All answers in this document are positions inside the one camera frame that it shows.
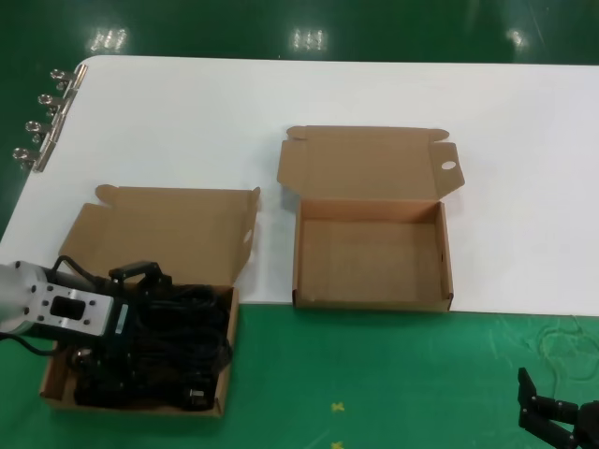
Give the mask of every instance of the tangled black cable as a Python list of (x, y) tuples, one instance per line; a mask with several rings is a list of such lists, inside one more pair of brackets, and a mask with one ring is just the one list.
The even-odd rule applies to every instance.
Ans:
[(187, 410), (210, 409), (218, 374), (232, 357), (228, 320), (224, 298), (206, 285), (173, 287), (168, 296), (142, 300), (127, 346), (123, 387), (115, 391), (83, 375), (78, 398), (103, 407), (151, 400)]

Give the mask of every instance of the box tab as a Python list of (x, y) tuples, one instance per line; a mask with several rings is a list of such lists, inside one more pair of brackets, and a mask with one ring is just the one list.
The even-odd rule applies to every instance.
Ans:
[(321, 199), (440, 199), (464, 184), (443, 129), (294, 126), (278, 181)]

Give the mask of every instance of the metal clip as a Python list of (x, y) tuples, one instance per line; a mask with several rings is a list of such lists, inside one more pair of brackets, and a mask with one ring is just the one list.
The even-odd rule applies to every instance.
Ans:
[(54, 69), (50, 73), (53, 80), (60, 81), (58, 89), (65, 92), (62, 96), (44, 94), (37, 99), (39, 104), (48, 107), (46, 115), (52, 117), (52, 120), (51, 124), (28, 122), (25, 126), (25, 129), (33, 134), (33, 141), (41, 143), (41, 146), (39, 152), (30, 152), (23, 148), (18, 148), (13, 152), (13, 157), (21, 162), (23, 168), (32, 168), (36, 172), (44, 171), (54, 148), (56, 148), (58, 138), (65, 125), (66, 115), (86, 73), (87, 65), (85, 64), (78, 65), (73, 73), (58, 69)]
[(56, 89), (58, 89), (59, 91), (63, 91), (64, 89), (66, 89), (68, 83), (74, 80), (76, 77), (77, 76), (72, 72), (65, 72), (64, 70), (59, 70), (57, 68), (53, 69), (53, 71), (50, 72), (50, 78), (56, 81), (60, 81), (56, 85)]
[(41, 143), (44, 137), (52, 130), (51, 124), (40, 123), (40, 122), (27, 122), (25, 124), (25, 131), (33, 134), (33, 142)]
[(21, 163), (22, 169), (31, 168), (39, 157), (38, 152), (30, 152), (26, 148), (15, 148), (12, 152), (12, 157)]

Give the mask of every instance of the empty cardboard box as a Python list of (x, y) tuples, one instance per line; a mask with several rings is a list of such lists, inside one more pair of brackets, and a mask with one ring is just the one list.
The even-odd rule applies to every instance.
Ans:
[[(60, 253), (97, 276), (108, 277), (112, 268), (145, 260), (157, 262), (173, 283), (213, 285), (230, 308), (227, 338), (233, 346), (239, 311), (239, 292), (233, 283), (252, 250), (260, 190), (101, 185), (95, 192), (104, 204), (83, 206)], [(209, 411), (185, 412), (168, 406), (126, 411), (222, 416), (230, 370), (231, 364), (220, 373)], [(55, 357), (47, 367), (40, 396), (57, 408), (103, 410), (75, 403), (76, 380), (65, 359)]]
[(464, 184), (441, 129), (295, 126), (278, 181), (300, 195), (297, 307), (447, 311), (445, 207)]

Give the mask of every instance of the black cable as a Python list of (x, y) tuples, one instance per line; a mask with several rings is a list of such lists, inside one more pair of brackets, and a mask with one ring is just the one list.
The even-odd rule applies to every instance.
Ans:
[(61, 345), (58, 345), (56, 348), (54, 348), (50, 351), (37, 349), (35, 346), (33, 346), (31, 343), (29, 343), (23, 337), (19, 337), (18, 335), (14, 335), (14, 334), (6, 334), (4, 332), (0, 332), (0, 341), (2, 341), (2, 340), (14, 340), (17, 343), (19, 343), (21, 346), (23, 346), (30, 353), (35, 354), (35, 355), (41, 355), (44, 357), (52, 357), (52, 356), (58, 355), (65, 349)]
[(92, 285), (98, 286), (99, 284), (101, 284), (105, 281), (104, 278), (94, 276), (89, 271), (85, 271), (85, 269), (83, 269), (77, 262), (75, 262), (73, 259), (71, 259), (68, 255), (61, 255), (56, 259), (54, 266), (50, 270), (52, 282), (55, 282), (56, 272), (58, 271), (58, 268), (60, 267), (60, 265), (63, 262), (66, 262), (71, 268), (73, 268), (76, 272), (78, 272), (86, 281), (90, 282)]

